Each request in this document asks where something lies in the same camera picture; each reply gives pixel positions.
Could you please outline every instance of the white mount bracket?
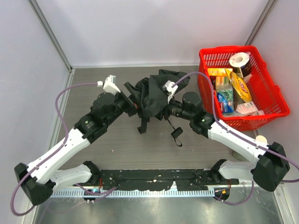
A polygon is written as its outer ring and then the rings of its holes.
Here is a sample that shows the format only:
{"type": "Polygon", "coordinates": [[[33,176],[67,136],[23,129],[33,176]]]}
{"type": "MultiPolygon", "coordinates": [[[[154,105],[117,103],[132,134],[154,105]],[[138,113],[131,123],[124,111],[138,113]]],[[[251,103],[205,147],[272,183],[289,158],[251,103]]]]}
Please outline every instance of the white mount bracket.
{"type": "Polygon", "coordinates": [[[163,86],[163,89],[168,91],[168,103],[170,102],[171,98],[173,98],[174,94],[176,93],[178,86],[175,85],[174,87],[172,87],[175,83],[168,80],[165,85],[163,86]]]}

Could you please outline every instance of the metal floor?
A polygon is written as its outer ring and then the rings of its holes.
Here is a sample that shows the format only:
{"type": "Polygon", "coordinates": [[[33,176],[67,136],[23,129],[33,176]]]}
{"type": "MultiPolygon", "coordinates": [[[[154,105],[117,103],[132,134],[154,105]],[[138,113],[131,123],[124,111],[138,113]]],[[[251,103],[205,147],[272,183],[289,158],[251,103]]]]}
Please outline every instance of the metal floor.
{"type": "MultiPolygon", "coordinates": [[[[159,69],[191,72],[196,66],[176,67],[132,67],[132,68],[97,68],[76,69],[72,84],[89,83],[105,80],[110,74],[116,75],[117,86],[127,96],[129,92],[123,84],[129,81],[135,85],[149,75],[158,74],[159,69]]],[[[97,87],[77,87],[70,91],[64,118],[69,128],[90,111],[93,101],[102,92],[97,87]]],[[[187,91],[199,94],[197,77],[191,77],[189,85],[176,94],[182,100],[187,91]]],[[[65,163],[63,169],[76,167],[86,160],[92,160],[101,169],[164,169],[164,168],[211,168],[219,159],[235,161],[231,150],[226,146],[206,139],[194,133],[189,122],[179,118],[171,118],[175,127],[182,127],[184,132],[179,137],[183,147],[177,147],[171,137],[173,129],[167,121],[152,118],[145,134],[139,134],[137,127],[141,120],[138,116],[129,118],[121,115],[101,136],[88,148],[77,153],[65,163]]],[[[64,137],[61,131],[59,140],[64,137]]]]}
{"type": "MultiPolygon", "coordinates": [[[[232,188],[229,201],[244,200],[250,189],[232,188]]],[[[238,206],[225,205],[211,197],[106,198],[64,212],[81,201],[82,198],[51,198],[39,206],[33,224],[283,223],[274,193],[260,188],[255,188],[251,200],[238,206]]]]}
{"type": "MultiPolygon", "coordinates": [[[[191,72],[196,66],[161,67],[163,69],[191,72]]],[[[158,73],[159,67],[76,69],[72,84],[97,82],[108,75],[116,75],[116,84],[127,95],[123,84],[135,85],[140,79],[158,73]]],[[[199,93],[196,77],[176,95],[181,100],[186,91],[199,93]]],[[[71,128],[89,108],[101,88],[78,87],[72,89],[64,118],[71,128]]],[[[182,127],[180,136],[183,147],[175,145],[170,136],[172,128],[166,121],[151,119],[148,130],[140,135],[137,116],[119,117],[108,132],[88,148],[67,161],[62,169],[73,168],[86,160],[92,160],[101,169],[163,169],[163,168],[211,168],[219,159],[235,160],[226,146],[198,136],[186,120],[171,118],[175,127],[182,127]]],[[[62,131],[59,140],[64,137],[62,131]]],[[[234,187],[229,201],[244,200],[250,188],[234,187]]],[[[280,224],[283,223],[273,193],[255,188],[249,202],[240,206],[229,206],[211,197],[163,197],[163,198],[106,198],[95,204],[81,204],[82,198],[51,198],[49,203],[38,206],[34,224],[280,224]]]]}

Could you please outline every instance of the red basket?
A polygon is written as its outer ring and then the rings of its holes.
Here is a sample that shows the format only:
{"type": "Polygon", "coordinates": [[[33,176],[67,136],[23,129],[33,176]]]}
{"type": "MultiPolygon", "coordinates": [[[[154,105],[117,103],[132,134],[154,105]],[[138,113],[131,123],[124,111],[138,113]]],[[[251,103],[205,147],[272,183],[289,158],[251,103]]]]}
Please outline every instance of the red basket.
{"type": "MultiPolygon", "coordinates": [[[[255,130],[275,118],[285,117],[290,114],[290,109],[280,93],[280,88],[275,85],[267,71],[267,64],[263,61],[254,46],[226,46],[210,49],[202,49],[199,52],[199,71],[210,78],[207,68],[230,68],[229,59],[238,52],[250,54],[252,66],[252,77],[247,84],[252,101],[259,110],[263,110],[265,115],[247,117],[223,117],[219,104],[216,103],[216,115],[226,124],[239,131],[255,130]]],[[[213,113],[211,101],[211,89],[207,80],[198,77],[199,91],[204,103],[205,110],[213,113]]],[[[214,91],[215,102],[218,102],[216,91],[214,91]]]]}

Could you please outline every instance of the paper towel roll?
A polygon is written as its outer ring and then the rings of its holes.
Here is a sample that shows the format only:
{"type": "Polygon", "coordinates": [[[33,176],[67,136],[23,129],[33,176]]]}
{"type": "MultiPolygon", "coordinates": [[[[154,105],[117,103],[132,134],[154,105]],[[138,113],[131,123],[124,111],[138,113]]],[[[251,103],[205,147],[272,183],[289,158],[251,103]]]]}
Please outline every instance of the paper towel roll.
{"type": "Polygon", "coordinates": [[[249,54],[247,53],[240,52],[234,54],[230,57],[229,64],[233,67],[233,72],[241,78],[251,74],[251,64],[249,54]]]}

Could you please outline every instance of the gray wall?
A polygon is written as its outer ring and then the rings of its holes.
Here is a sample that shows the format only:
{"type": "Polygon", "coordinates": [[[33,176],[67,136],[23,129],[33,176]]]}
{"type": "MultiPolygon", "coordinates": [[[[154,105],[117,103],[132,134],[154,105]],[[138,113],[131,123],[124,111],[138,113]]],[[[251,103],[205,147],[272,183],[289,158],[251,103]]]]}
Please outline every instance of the gray wall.
{"type": "MultiPolygon", "coordinates": [[[[290,110],[290,116],[277,119],[259,129],[268,142],[279,142],[287,156],[299,163],[299,1],[279,0],[263,25],[253,44],[256,45],[268,64],[275,83],[280,86],[290,110]]],[[[286,179],[299,177],[291,167],[286,179]]],[[[299,209],[299,183],[287,184],[289,200],[297,222],[299,209]]]]}
{"type": "Polygon", "coordinates": [[[74,66],[199,63],[242,45],[267,0],[37,0],[74,66]]]}
{"type": "MultiPolygon", "coordinates": [[[[50,142],[54,100],[67,69],[26,0],[0,1],[1,223],[15,224],[9,208],[17,184],[14,167],[41,156],[50,142]]],[[[24,212],[23,192],[15,205],[24,212]]]]}

